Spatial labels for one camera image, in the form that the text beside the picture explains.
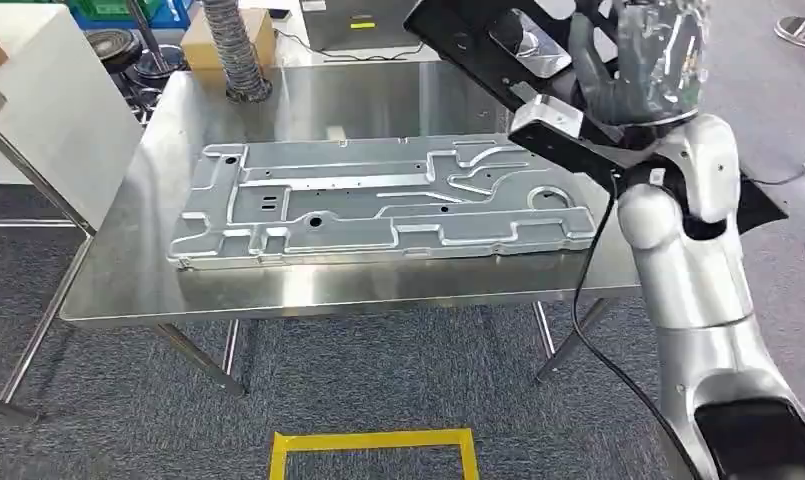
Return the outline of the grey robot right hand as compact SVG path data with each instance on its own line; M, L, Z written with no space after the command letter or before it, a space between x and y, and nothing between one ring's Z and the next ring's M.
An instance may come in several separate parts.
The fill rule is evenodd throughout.
M594 44L595 26L581 10L571 18L567 51L587 111L600 123L660 125L699 109L707 79L707 1L614 1L618 74Z

